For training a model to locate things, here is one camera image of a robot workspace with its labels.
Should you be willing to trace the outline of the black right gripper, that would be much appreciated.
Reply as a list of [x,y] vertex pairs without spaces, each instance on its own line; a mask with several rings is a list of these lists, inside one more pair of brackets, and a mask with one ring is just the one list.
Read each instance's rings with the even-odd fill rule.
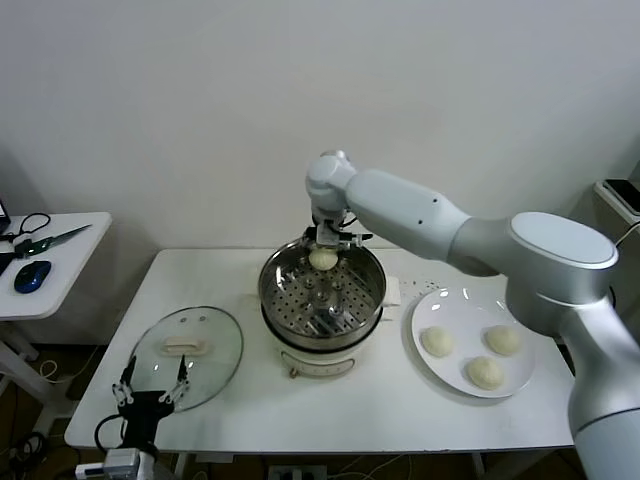
[[[316,226],[323,225],[331,231],[342,231],[350,225],[350,221],[344,215],[337,217],[313,216],[313,223]],[[311,251],[317,246],[317,228],[307,227],[303,233],[303,246],[306,250]],[[340,241],[337,246],[337,253],[343,254],[350,250],[349,241]]]

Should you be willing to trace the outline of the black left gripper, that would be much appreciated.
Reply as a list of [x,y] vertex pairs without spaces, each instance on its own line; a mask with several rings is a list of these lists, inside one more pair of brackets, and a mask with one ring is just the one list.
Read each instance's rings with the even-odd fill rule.
[[188,368],[182,355],[175,385],[162,391],[133,392],[131,379],[135,369],[135,357],[129,359],[118,383],[112,384],[112,393],[117,403],[118,413],[124,419],[126,428],[121,448],[154,448],[158,425],[161,420],[174,413],[176,403],[189,389]]

